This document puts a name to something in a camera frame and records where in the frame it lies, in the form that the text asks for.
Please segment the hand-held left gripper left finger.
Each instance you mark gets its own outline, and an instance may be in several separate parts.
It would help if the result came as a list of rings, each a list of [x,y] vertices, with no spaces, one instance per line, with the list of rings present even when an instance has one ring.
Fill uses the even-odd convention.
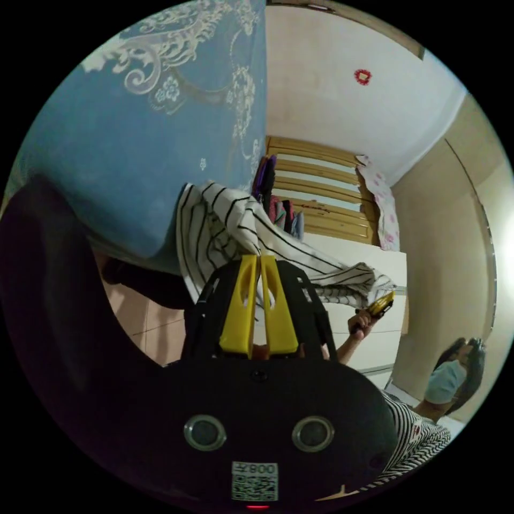
[[[257,256],[244,255],[238,262],[220,348],[225,354],[251,355],[255,321]]]

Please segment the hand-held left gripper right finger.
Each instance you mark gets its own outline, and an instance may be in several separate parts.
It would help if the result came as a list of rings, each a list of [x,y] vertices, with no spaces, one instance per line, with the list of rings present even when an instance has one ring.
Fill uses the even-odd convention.
[[[298,350],[298,340],[277,261],[271,255],[262,256],[260,268],[268,354],[294,355]]]

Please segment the person's right hand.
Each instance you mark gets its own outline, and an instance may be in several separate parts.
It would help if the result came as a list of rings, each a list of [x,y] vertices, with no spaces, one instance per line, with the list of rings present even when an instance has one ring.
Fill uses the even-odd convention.
[[[351,317],[347,324],[349,329],[349,339],[361,341],[366,338],[374,328],[378,319],[373,317],[368,310],[362,309]]]

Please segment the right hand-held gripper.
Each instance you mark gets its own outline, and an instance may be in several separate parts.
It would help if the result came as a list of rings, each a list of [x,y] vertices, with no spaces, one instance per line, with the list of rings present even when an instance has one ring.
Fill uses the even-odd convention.
[[[376,299],[367,309],[356,309],[351,318],[351,335],[368,335],[378,320],[393,306],[395,292]]]

